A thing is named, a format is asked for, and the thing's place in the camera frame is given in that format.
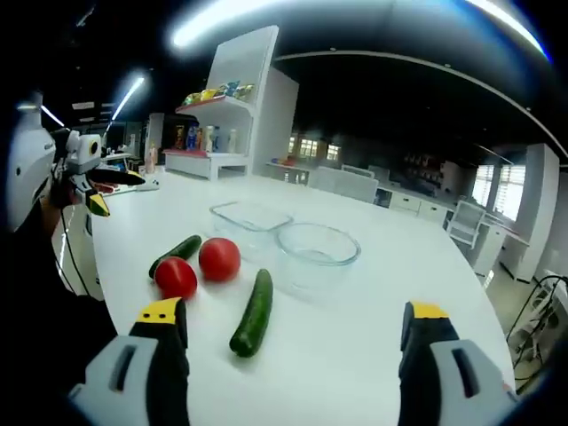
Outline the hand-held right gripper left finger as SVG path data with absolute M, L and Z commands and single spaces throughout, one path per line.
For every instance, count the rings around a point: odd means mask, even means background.
M 153 302 L 90 362 L 69 398 L 92 425 L 188 425 L 187 347 L 185 301 Z

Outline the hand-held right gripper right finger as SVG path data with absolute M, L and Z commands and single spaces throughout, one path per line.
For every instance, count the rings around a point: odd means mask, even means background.
M 501 370 L 437 305 L 406 303 L 400 350 L 399 425 L 499 425 L 514 411 Z

